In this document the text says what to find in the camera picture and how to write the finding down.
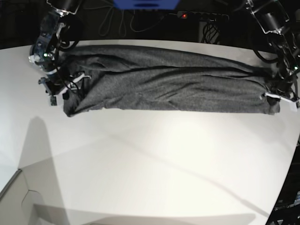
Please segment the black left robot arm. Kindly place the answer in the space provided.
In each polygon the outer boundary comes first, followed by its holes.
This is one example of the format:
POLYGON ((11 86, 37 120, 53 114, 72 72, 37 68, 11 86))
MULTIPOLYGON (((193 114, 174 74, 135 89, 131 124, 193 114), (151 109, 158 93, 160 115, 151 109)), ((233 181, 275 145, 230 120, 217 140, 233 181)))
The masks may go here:
POLYGON ((257 21, 277 55, 276 59, 267 60, 276 64, 277 71, 265 95, 284 100, 293 110, 299 110, 300 43, 290 28, 288 14, 278 0, 246 0, 243 8, 257 21))

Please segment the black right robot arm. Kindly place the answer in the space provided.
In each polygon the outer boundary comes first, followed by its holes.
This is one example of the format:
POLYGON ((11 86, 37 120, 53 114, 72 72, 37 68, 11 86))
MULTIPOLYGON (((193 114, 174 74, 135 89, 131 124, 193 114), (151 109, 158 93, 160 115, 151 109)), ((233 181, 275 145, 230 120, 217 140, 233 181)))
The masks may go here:
POLYGON ((38 83, 45 87, 46 93, 51 98, 59 95, 64 88, 70 89, 66 79, 59 74, 59 55, 60 52, 72 50, 79 42, 76 40, 70 45, 68 41, 63 40, 63 33, 70 27, 65 17, 75 15, 83 2, 83 0, 47 0, 50 10, 43 18, 39 36, 30 49, 29 61, 45 74, 38 83))

